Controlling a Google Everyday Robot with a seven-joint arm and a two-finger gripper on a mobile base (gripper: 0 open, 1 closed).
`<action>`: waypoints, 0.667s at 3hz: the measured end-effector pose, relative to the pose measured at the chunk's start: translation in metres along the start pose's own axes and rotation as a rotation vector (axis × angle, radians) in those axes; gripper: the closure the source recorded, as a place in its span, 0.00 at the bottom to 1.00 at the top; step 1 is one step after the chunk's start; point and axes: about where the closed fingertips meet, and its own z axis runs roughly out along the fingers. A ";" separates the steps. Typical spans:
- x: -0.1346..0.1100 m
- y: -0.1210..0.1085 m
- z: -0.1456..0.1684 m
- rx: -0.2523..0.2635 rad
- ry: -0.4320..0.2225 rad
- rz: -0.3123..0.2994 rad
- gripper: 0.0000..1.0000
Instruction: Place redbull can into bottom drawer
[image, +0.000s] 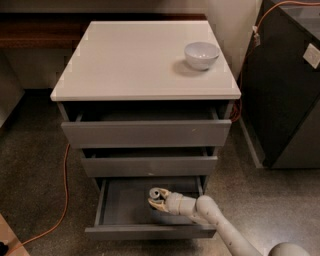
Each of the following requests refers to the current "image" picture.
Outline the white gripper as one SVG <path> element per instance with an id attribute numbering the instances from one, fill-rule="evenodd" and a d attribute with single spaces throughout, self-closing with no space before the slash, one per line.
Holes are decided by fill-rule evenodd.
<path id="1" fill-rule="evenodd" d="M 161 199 L 164 200 L 153 200 L 152 198 L 148 199 L 148 202 L 151 207 L 162 212 L 169 212 L 173 215 L 185 215 L 186 211 L 184 209 L 184 203 L 186 197 L 180 193 L 173 192 L 164 188 L 158 188 L 157 191 L 160 194 Z"/>

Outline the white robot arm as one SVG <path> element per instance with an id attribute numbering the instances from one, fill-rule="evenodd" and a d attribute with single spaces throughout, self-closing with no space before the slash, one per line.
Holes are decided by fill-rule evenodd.
<path id="1" fill-rule="evenodd" d="M 149 204 L 162 212 L 188 217 L 198 224 L 212 224 L 232 256 L 263 256 L 222 214 L 209 196 L 197 199 L 155 187 L 149 191 Z"/>

